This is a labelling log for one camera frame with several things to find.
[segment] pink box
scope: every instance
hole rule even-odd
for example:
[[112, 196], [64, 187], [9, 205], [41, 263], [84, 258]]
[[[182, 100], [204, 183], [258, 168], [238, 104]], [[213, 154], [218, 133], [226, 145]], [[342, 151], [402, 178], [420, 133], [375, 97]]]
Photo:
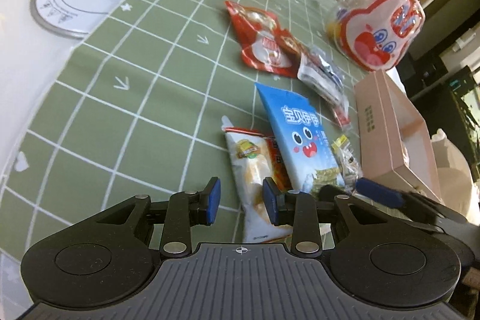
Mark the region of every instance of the pink box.
[[[440, 184], [425, 120], [383, 71], [355, 86], [366, 178], [399, 191], [414, 191], [441, 202]], [[404, 162], [402, 141], [409, 153]]]

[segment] metal screw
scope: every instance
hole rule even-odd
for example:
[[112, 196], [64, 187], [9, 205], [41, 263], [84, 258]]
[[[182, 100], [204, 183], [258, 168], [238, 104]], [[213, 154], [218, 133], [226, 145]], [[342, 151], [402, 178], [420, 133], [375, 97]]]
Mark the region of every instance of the metal screw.
[[297, 249], [297, 251], [303, 252], [305, 254], [313, 254], [320, 249], [318, 244], [314, 243], [313, 241], [301, 241], [300, 243], [297, 243], [295, 248]]
[[163, 246], [163, 250], [171, 254], [181, 254], [186, 249], [186, 244], [179, 241], [171, 241]]

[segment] green grid tablecloth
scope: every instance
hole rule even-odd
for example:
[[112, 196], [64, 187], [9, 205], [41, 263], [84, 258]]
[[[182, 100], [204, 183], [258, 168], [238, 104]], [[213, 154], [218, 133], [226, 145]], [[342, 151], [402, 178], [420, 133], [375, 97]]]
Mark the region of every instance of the green grid tablecloth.
[[[167, 200], [201, 190], [211, 176], [221, 179], [221, 206], [213, 226], [193, 227], [193, 245], [241, 241], [221, 117], [268, 131], [255, 81], [308, 97], [330, 141], [341, 134], [329, 108], [301, 82], [244, 65], [224, 1], [125, 0], [79, 45], [1, 188], [2, 251], [21, 259], [38, 240], [135, 194]], [[234, 1], [273, 11], [282, 27], [345, 71], [353, 120], [347, 135], [359, 158], [353, 85], [364, 72], [327, 41], [325, 17], [335, 1]]]

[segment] candy wrapper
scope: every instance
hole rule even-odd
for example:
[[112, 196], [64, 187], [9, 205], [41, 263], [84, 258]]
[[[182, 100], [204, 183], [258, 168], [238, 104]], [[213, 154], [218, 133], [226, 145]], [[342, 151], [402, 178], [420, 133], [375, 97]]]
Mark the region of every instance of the candy wrapper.
[[360, 67], [387, 71], [401, 60], [424, 21], [418, 0], [339, 0], [327, 33]]
[[315, 110], [301, 95], [255, 83], [292, 187], [316, 196], [324, 185], [344, 187]]
[[290, 32], [280, 28], [277, 16], [231, 1], [225, 4], [242, 47], [243, 62], [261, 71], [296, 77], [300, 50]]
[[238, 196], [245, 212], [243, 243], [263, 243], [291, 235], [291, 226], [273, 226], [270, 223], [263, 203], [262, 183], [266, 177], [272, 177], [281, 191], [291, 189], [275, 140], [253, 130], [235, 127], [222, 129], [229, 148]]
[[341, 135], [332, 143], [332, 149], [342, 169], [345, 191], [351, 194], [357, 179], [363, 176], [360, 163], [353, 155], [353, 148], [345, 135]]
[[322, 49], [302, 46], [298, 79], [328, 102], [343, 130], [350, 128], [349, 99], [344, 93], [345, 75]]

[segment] red snack bag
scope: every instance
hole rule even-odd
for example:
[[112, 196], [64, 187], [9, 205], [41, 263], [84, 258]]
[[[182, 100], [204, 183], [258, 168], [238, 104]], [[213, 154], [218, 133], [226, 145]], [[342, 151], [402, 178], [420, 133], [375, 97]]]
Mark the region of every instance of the red snack bag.
[[[255, 7], [243, 7], [236, 2], [226, 1], [225, 4], [242, 46], [243, 62], [261, 71], [297, 77], [298, 56], [291, 55], [294, 52], [291, 43], [296, 41], [290, 32], [281, 30], [277, 16]], [[284, 46], [290, 50], [282, 51]]]

